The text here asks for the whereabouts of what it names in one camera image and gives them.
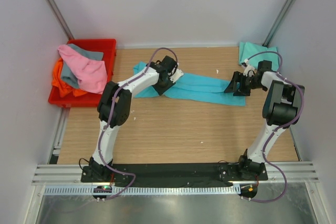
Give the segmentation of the bright blue t shirt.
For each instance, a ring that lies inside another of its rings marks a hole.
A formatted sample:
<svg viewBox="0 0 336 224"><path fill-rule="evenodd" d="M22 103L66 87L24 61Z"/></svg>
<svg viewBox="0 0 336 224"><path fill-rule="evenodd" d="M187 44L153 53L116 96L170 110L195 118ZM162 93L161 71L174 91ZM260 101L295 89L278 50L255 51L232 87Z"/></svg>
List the bright blue t shirt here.
<svg viewBox="0 0 336 224"><path fill-rule="evenodd" d="M166 64L159 60L155 63L152 62L151 65L153 69L159 65L168 65L164 66L167 74L166 77L170 77L177 67L176 62ZM147 64L139 62L133 67L134 76L138 76L145 70L146 67ZM172 87L163 93L163 96L171 99L192 100L221 105L245 106L246 102L244 97L233 96L232 93L224 93L229 83L230 82L226 80L184 73ZM158 96L159 94L156 92L154 87L149 86L139 92L135 97L153 98Z"/></svg>

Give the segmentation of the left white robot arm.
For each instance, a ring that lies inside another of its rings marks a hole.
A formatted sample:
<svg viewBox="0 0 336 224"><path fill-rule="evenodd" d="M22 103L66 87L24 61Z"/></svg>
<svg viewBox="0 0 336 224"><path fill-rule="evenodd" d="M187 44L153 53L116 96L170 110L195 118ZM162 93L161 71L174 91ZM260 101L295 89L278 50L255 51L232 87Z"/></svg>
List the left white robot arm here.
<svg viewBox="0 0 336 224"><path fill-rule="evenodd" d="M97 147L82 169L82 182L106 182L115 171L112 170L113 150L120 127L130 115L132 99L146 88L152 87L163 95L183 76L177 61L169 56L150 62L134 76L115 83L106 84L97 110L100 131Z"/></svg>

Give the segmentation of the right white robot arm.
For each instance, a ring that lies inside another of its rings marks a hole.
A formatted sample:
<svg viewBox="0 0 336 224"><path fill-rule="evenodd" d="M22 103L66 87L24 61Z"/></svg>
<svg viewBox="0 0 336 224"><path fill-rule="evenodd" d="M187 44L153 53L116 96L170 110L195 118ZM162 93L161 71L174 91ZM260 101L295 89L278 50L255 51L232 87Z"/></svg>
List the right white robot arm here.
<svg viewBox="0 0 336 224"><path fill-rule="evenodd" d="M272 70L272 62L263 60L254 68L246 59L243 72L235 71L225 93L247 97L252 89L263 89L267 96L262 110L265 120L253 144L240 156L238 163L230 165L241 180L266 176L267 156L278 137L296 124L304 107L305 87L284 78Z"/></svg>

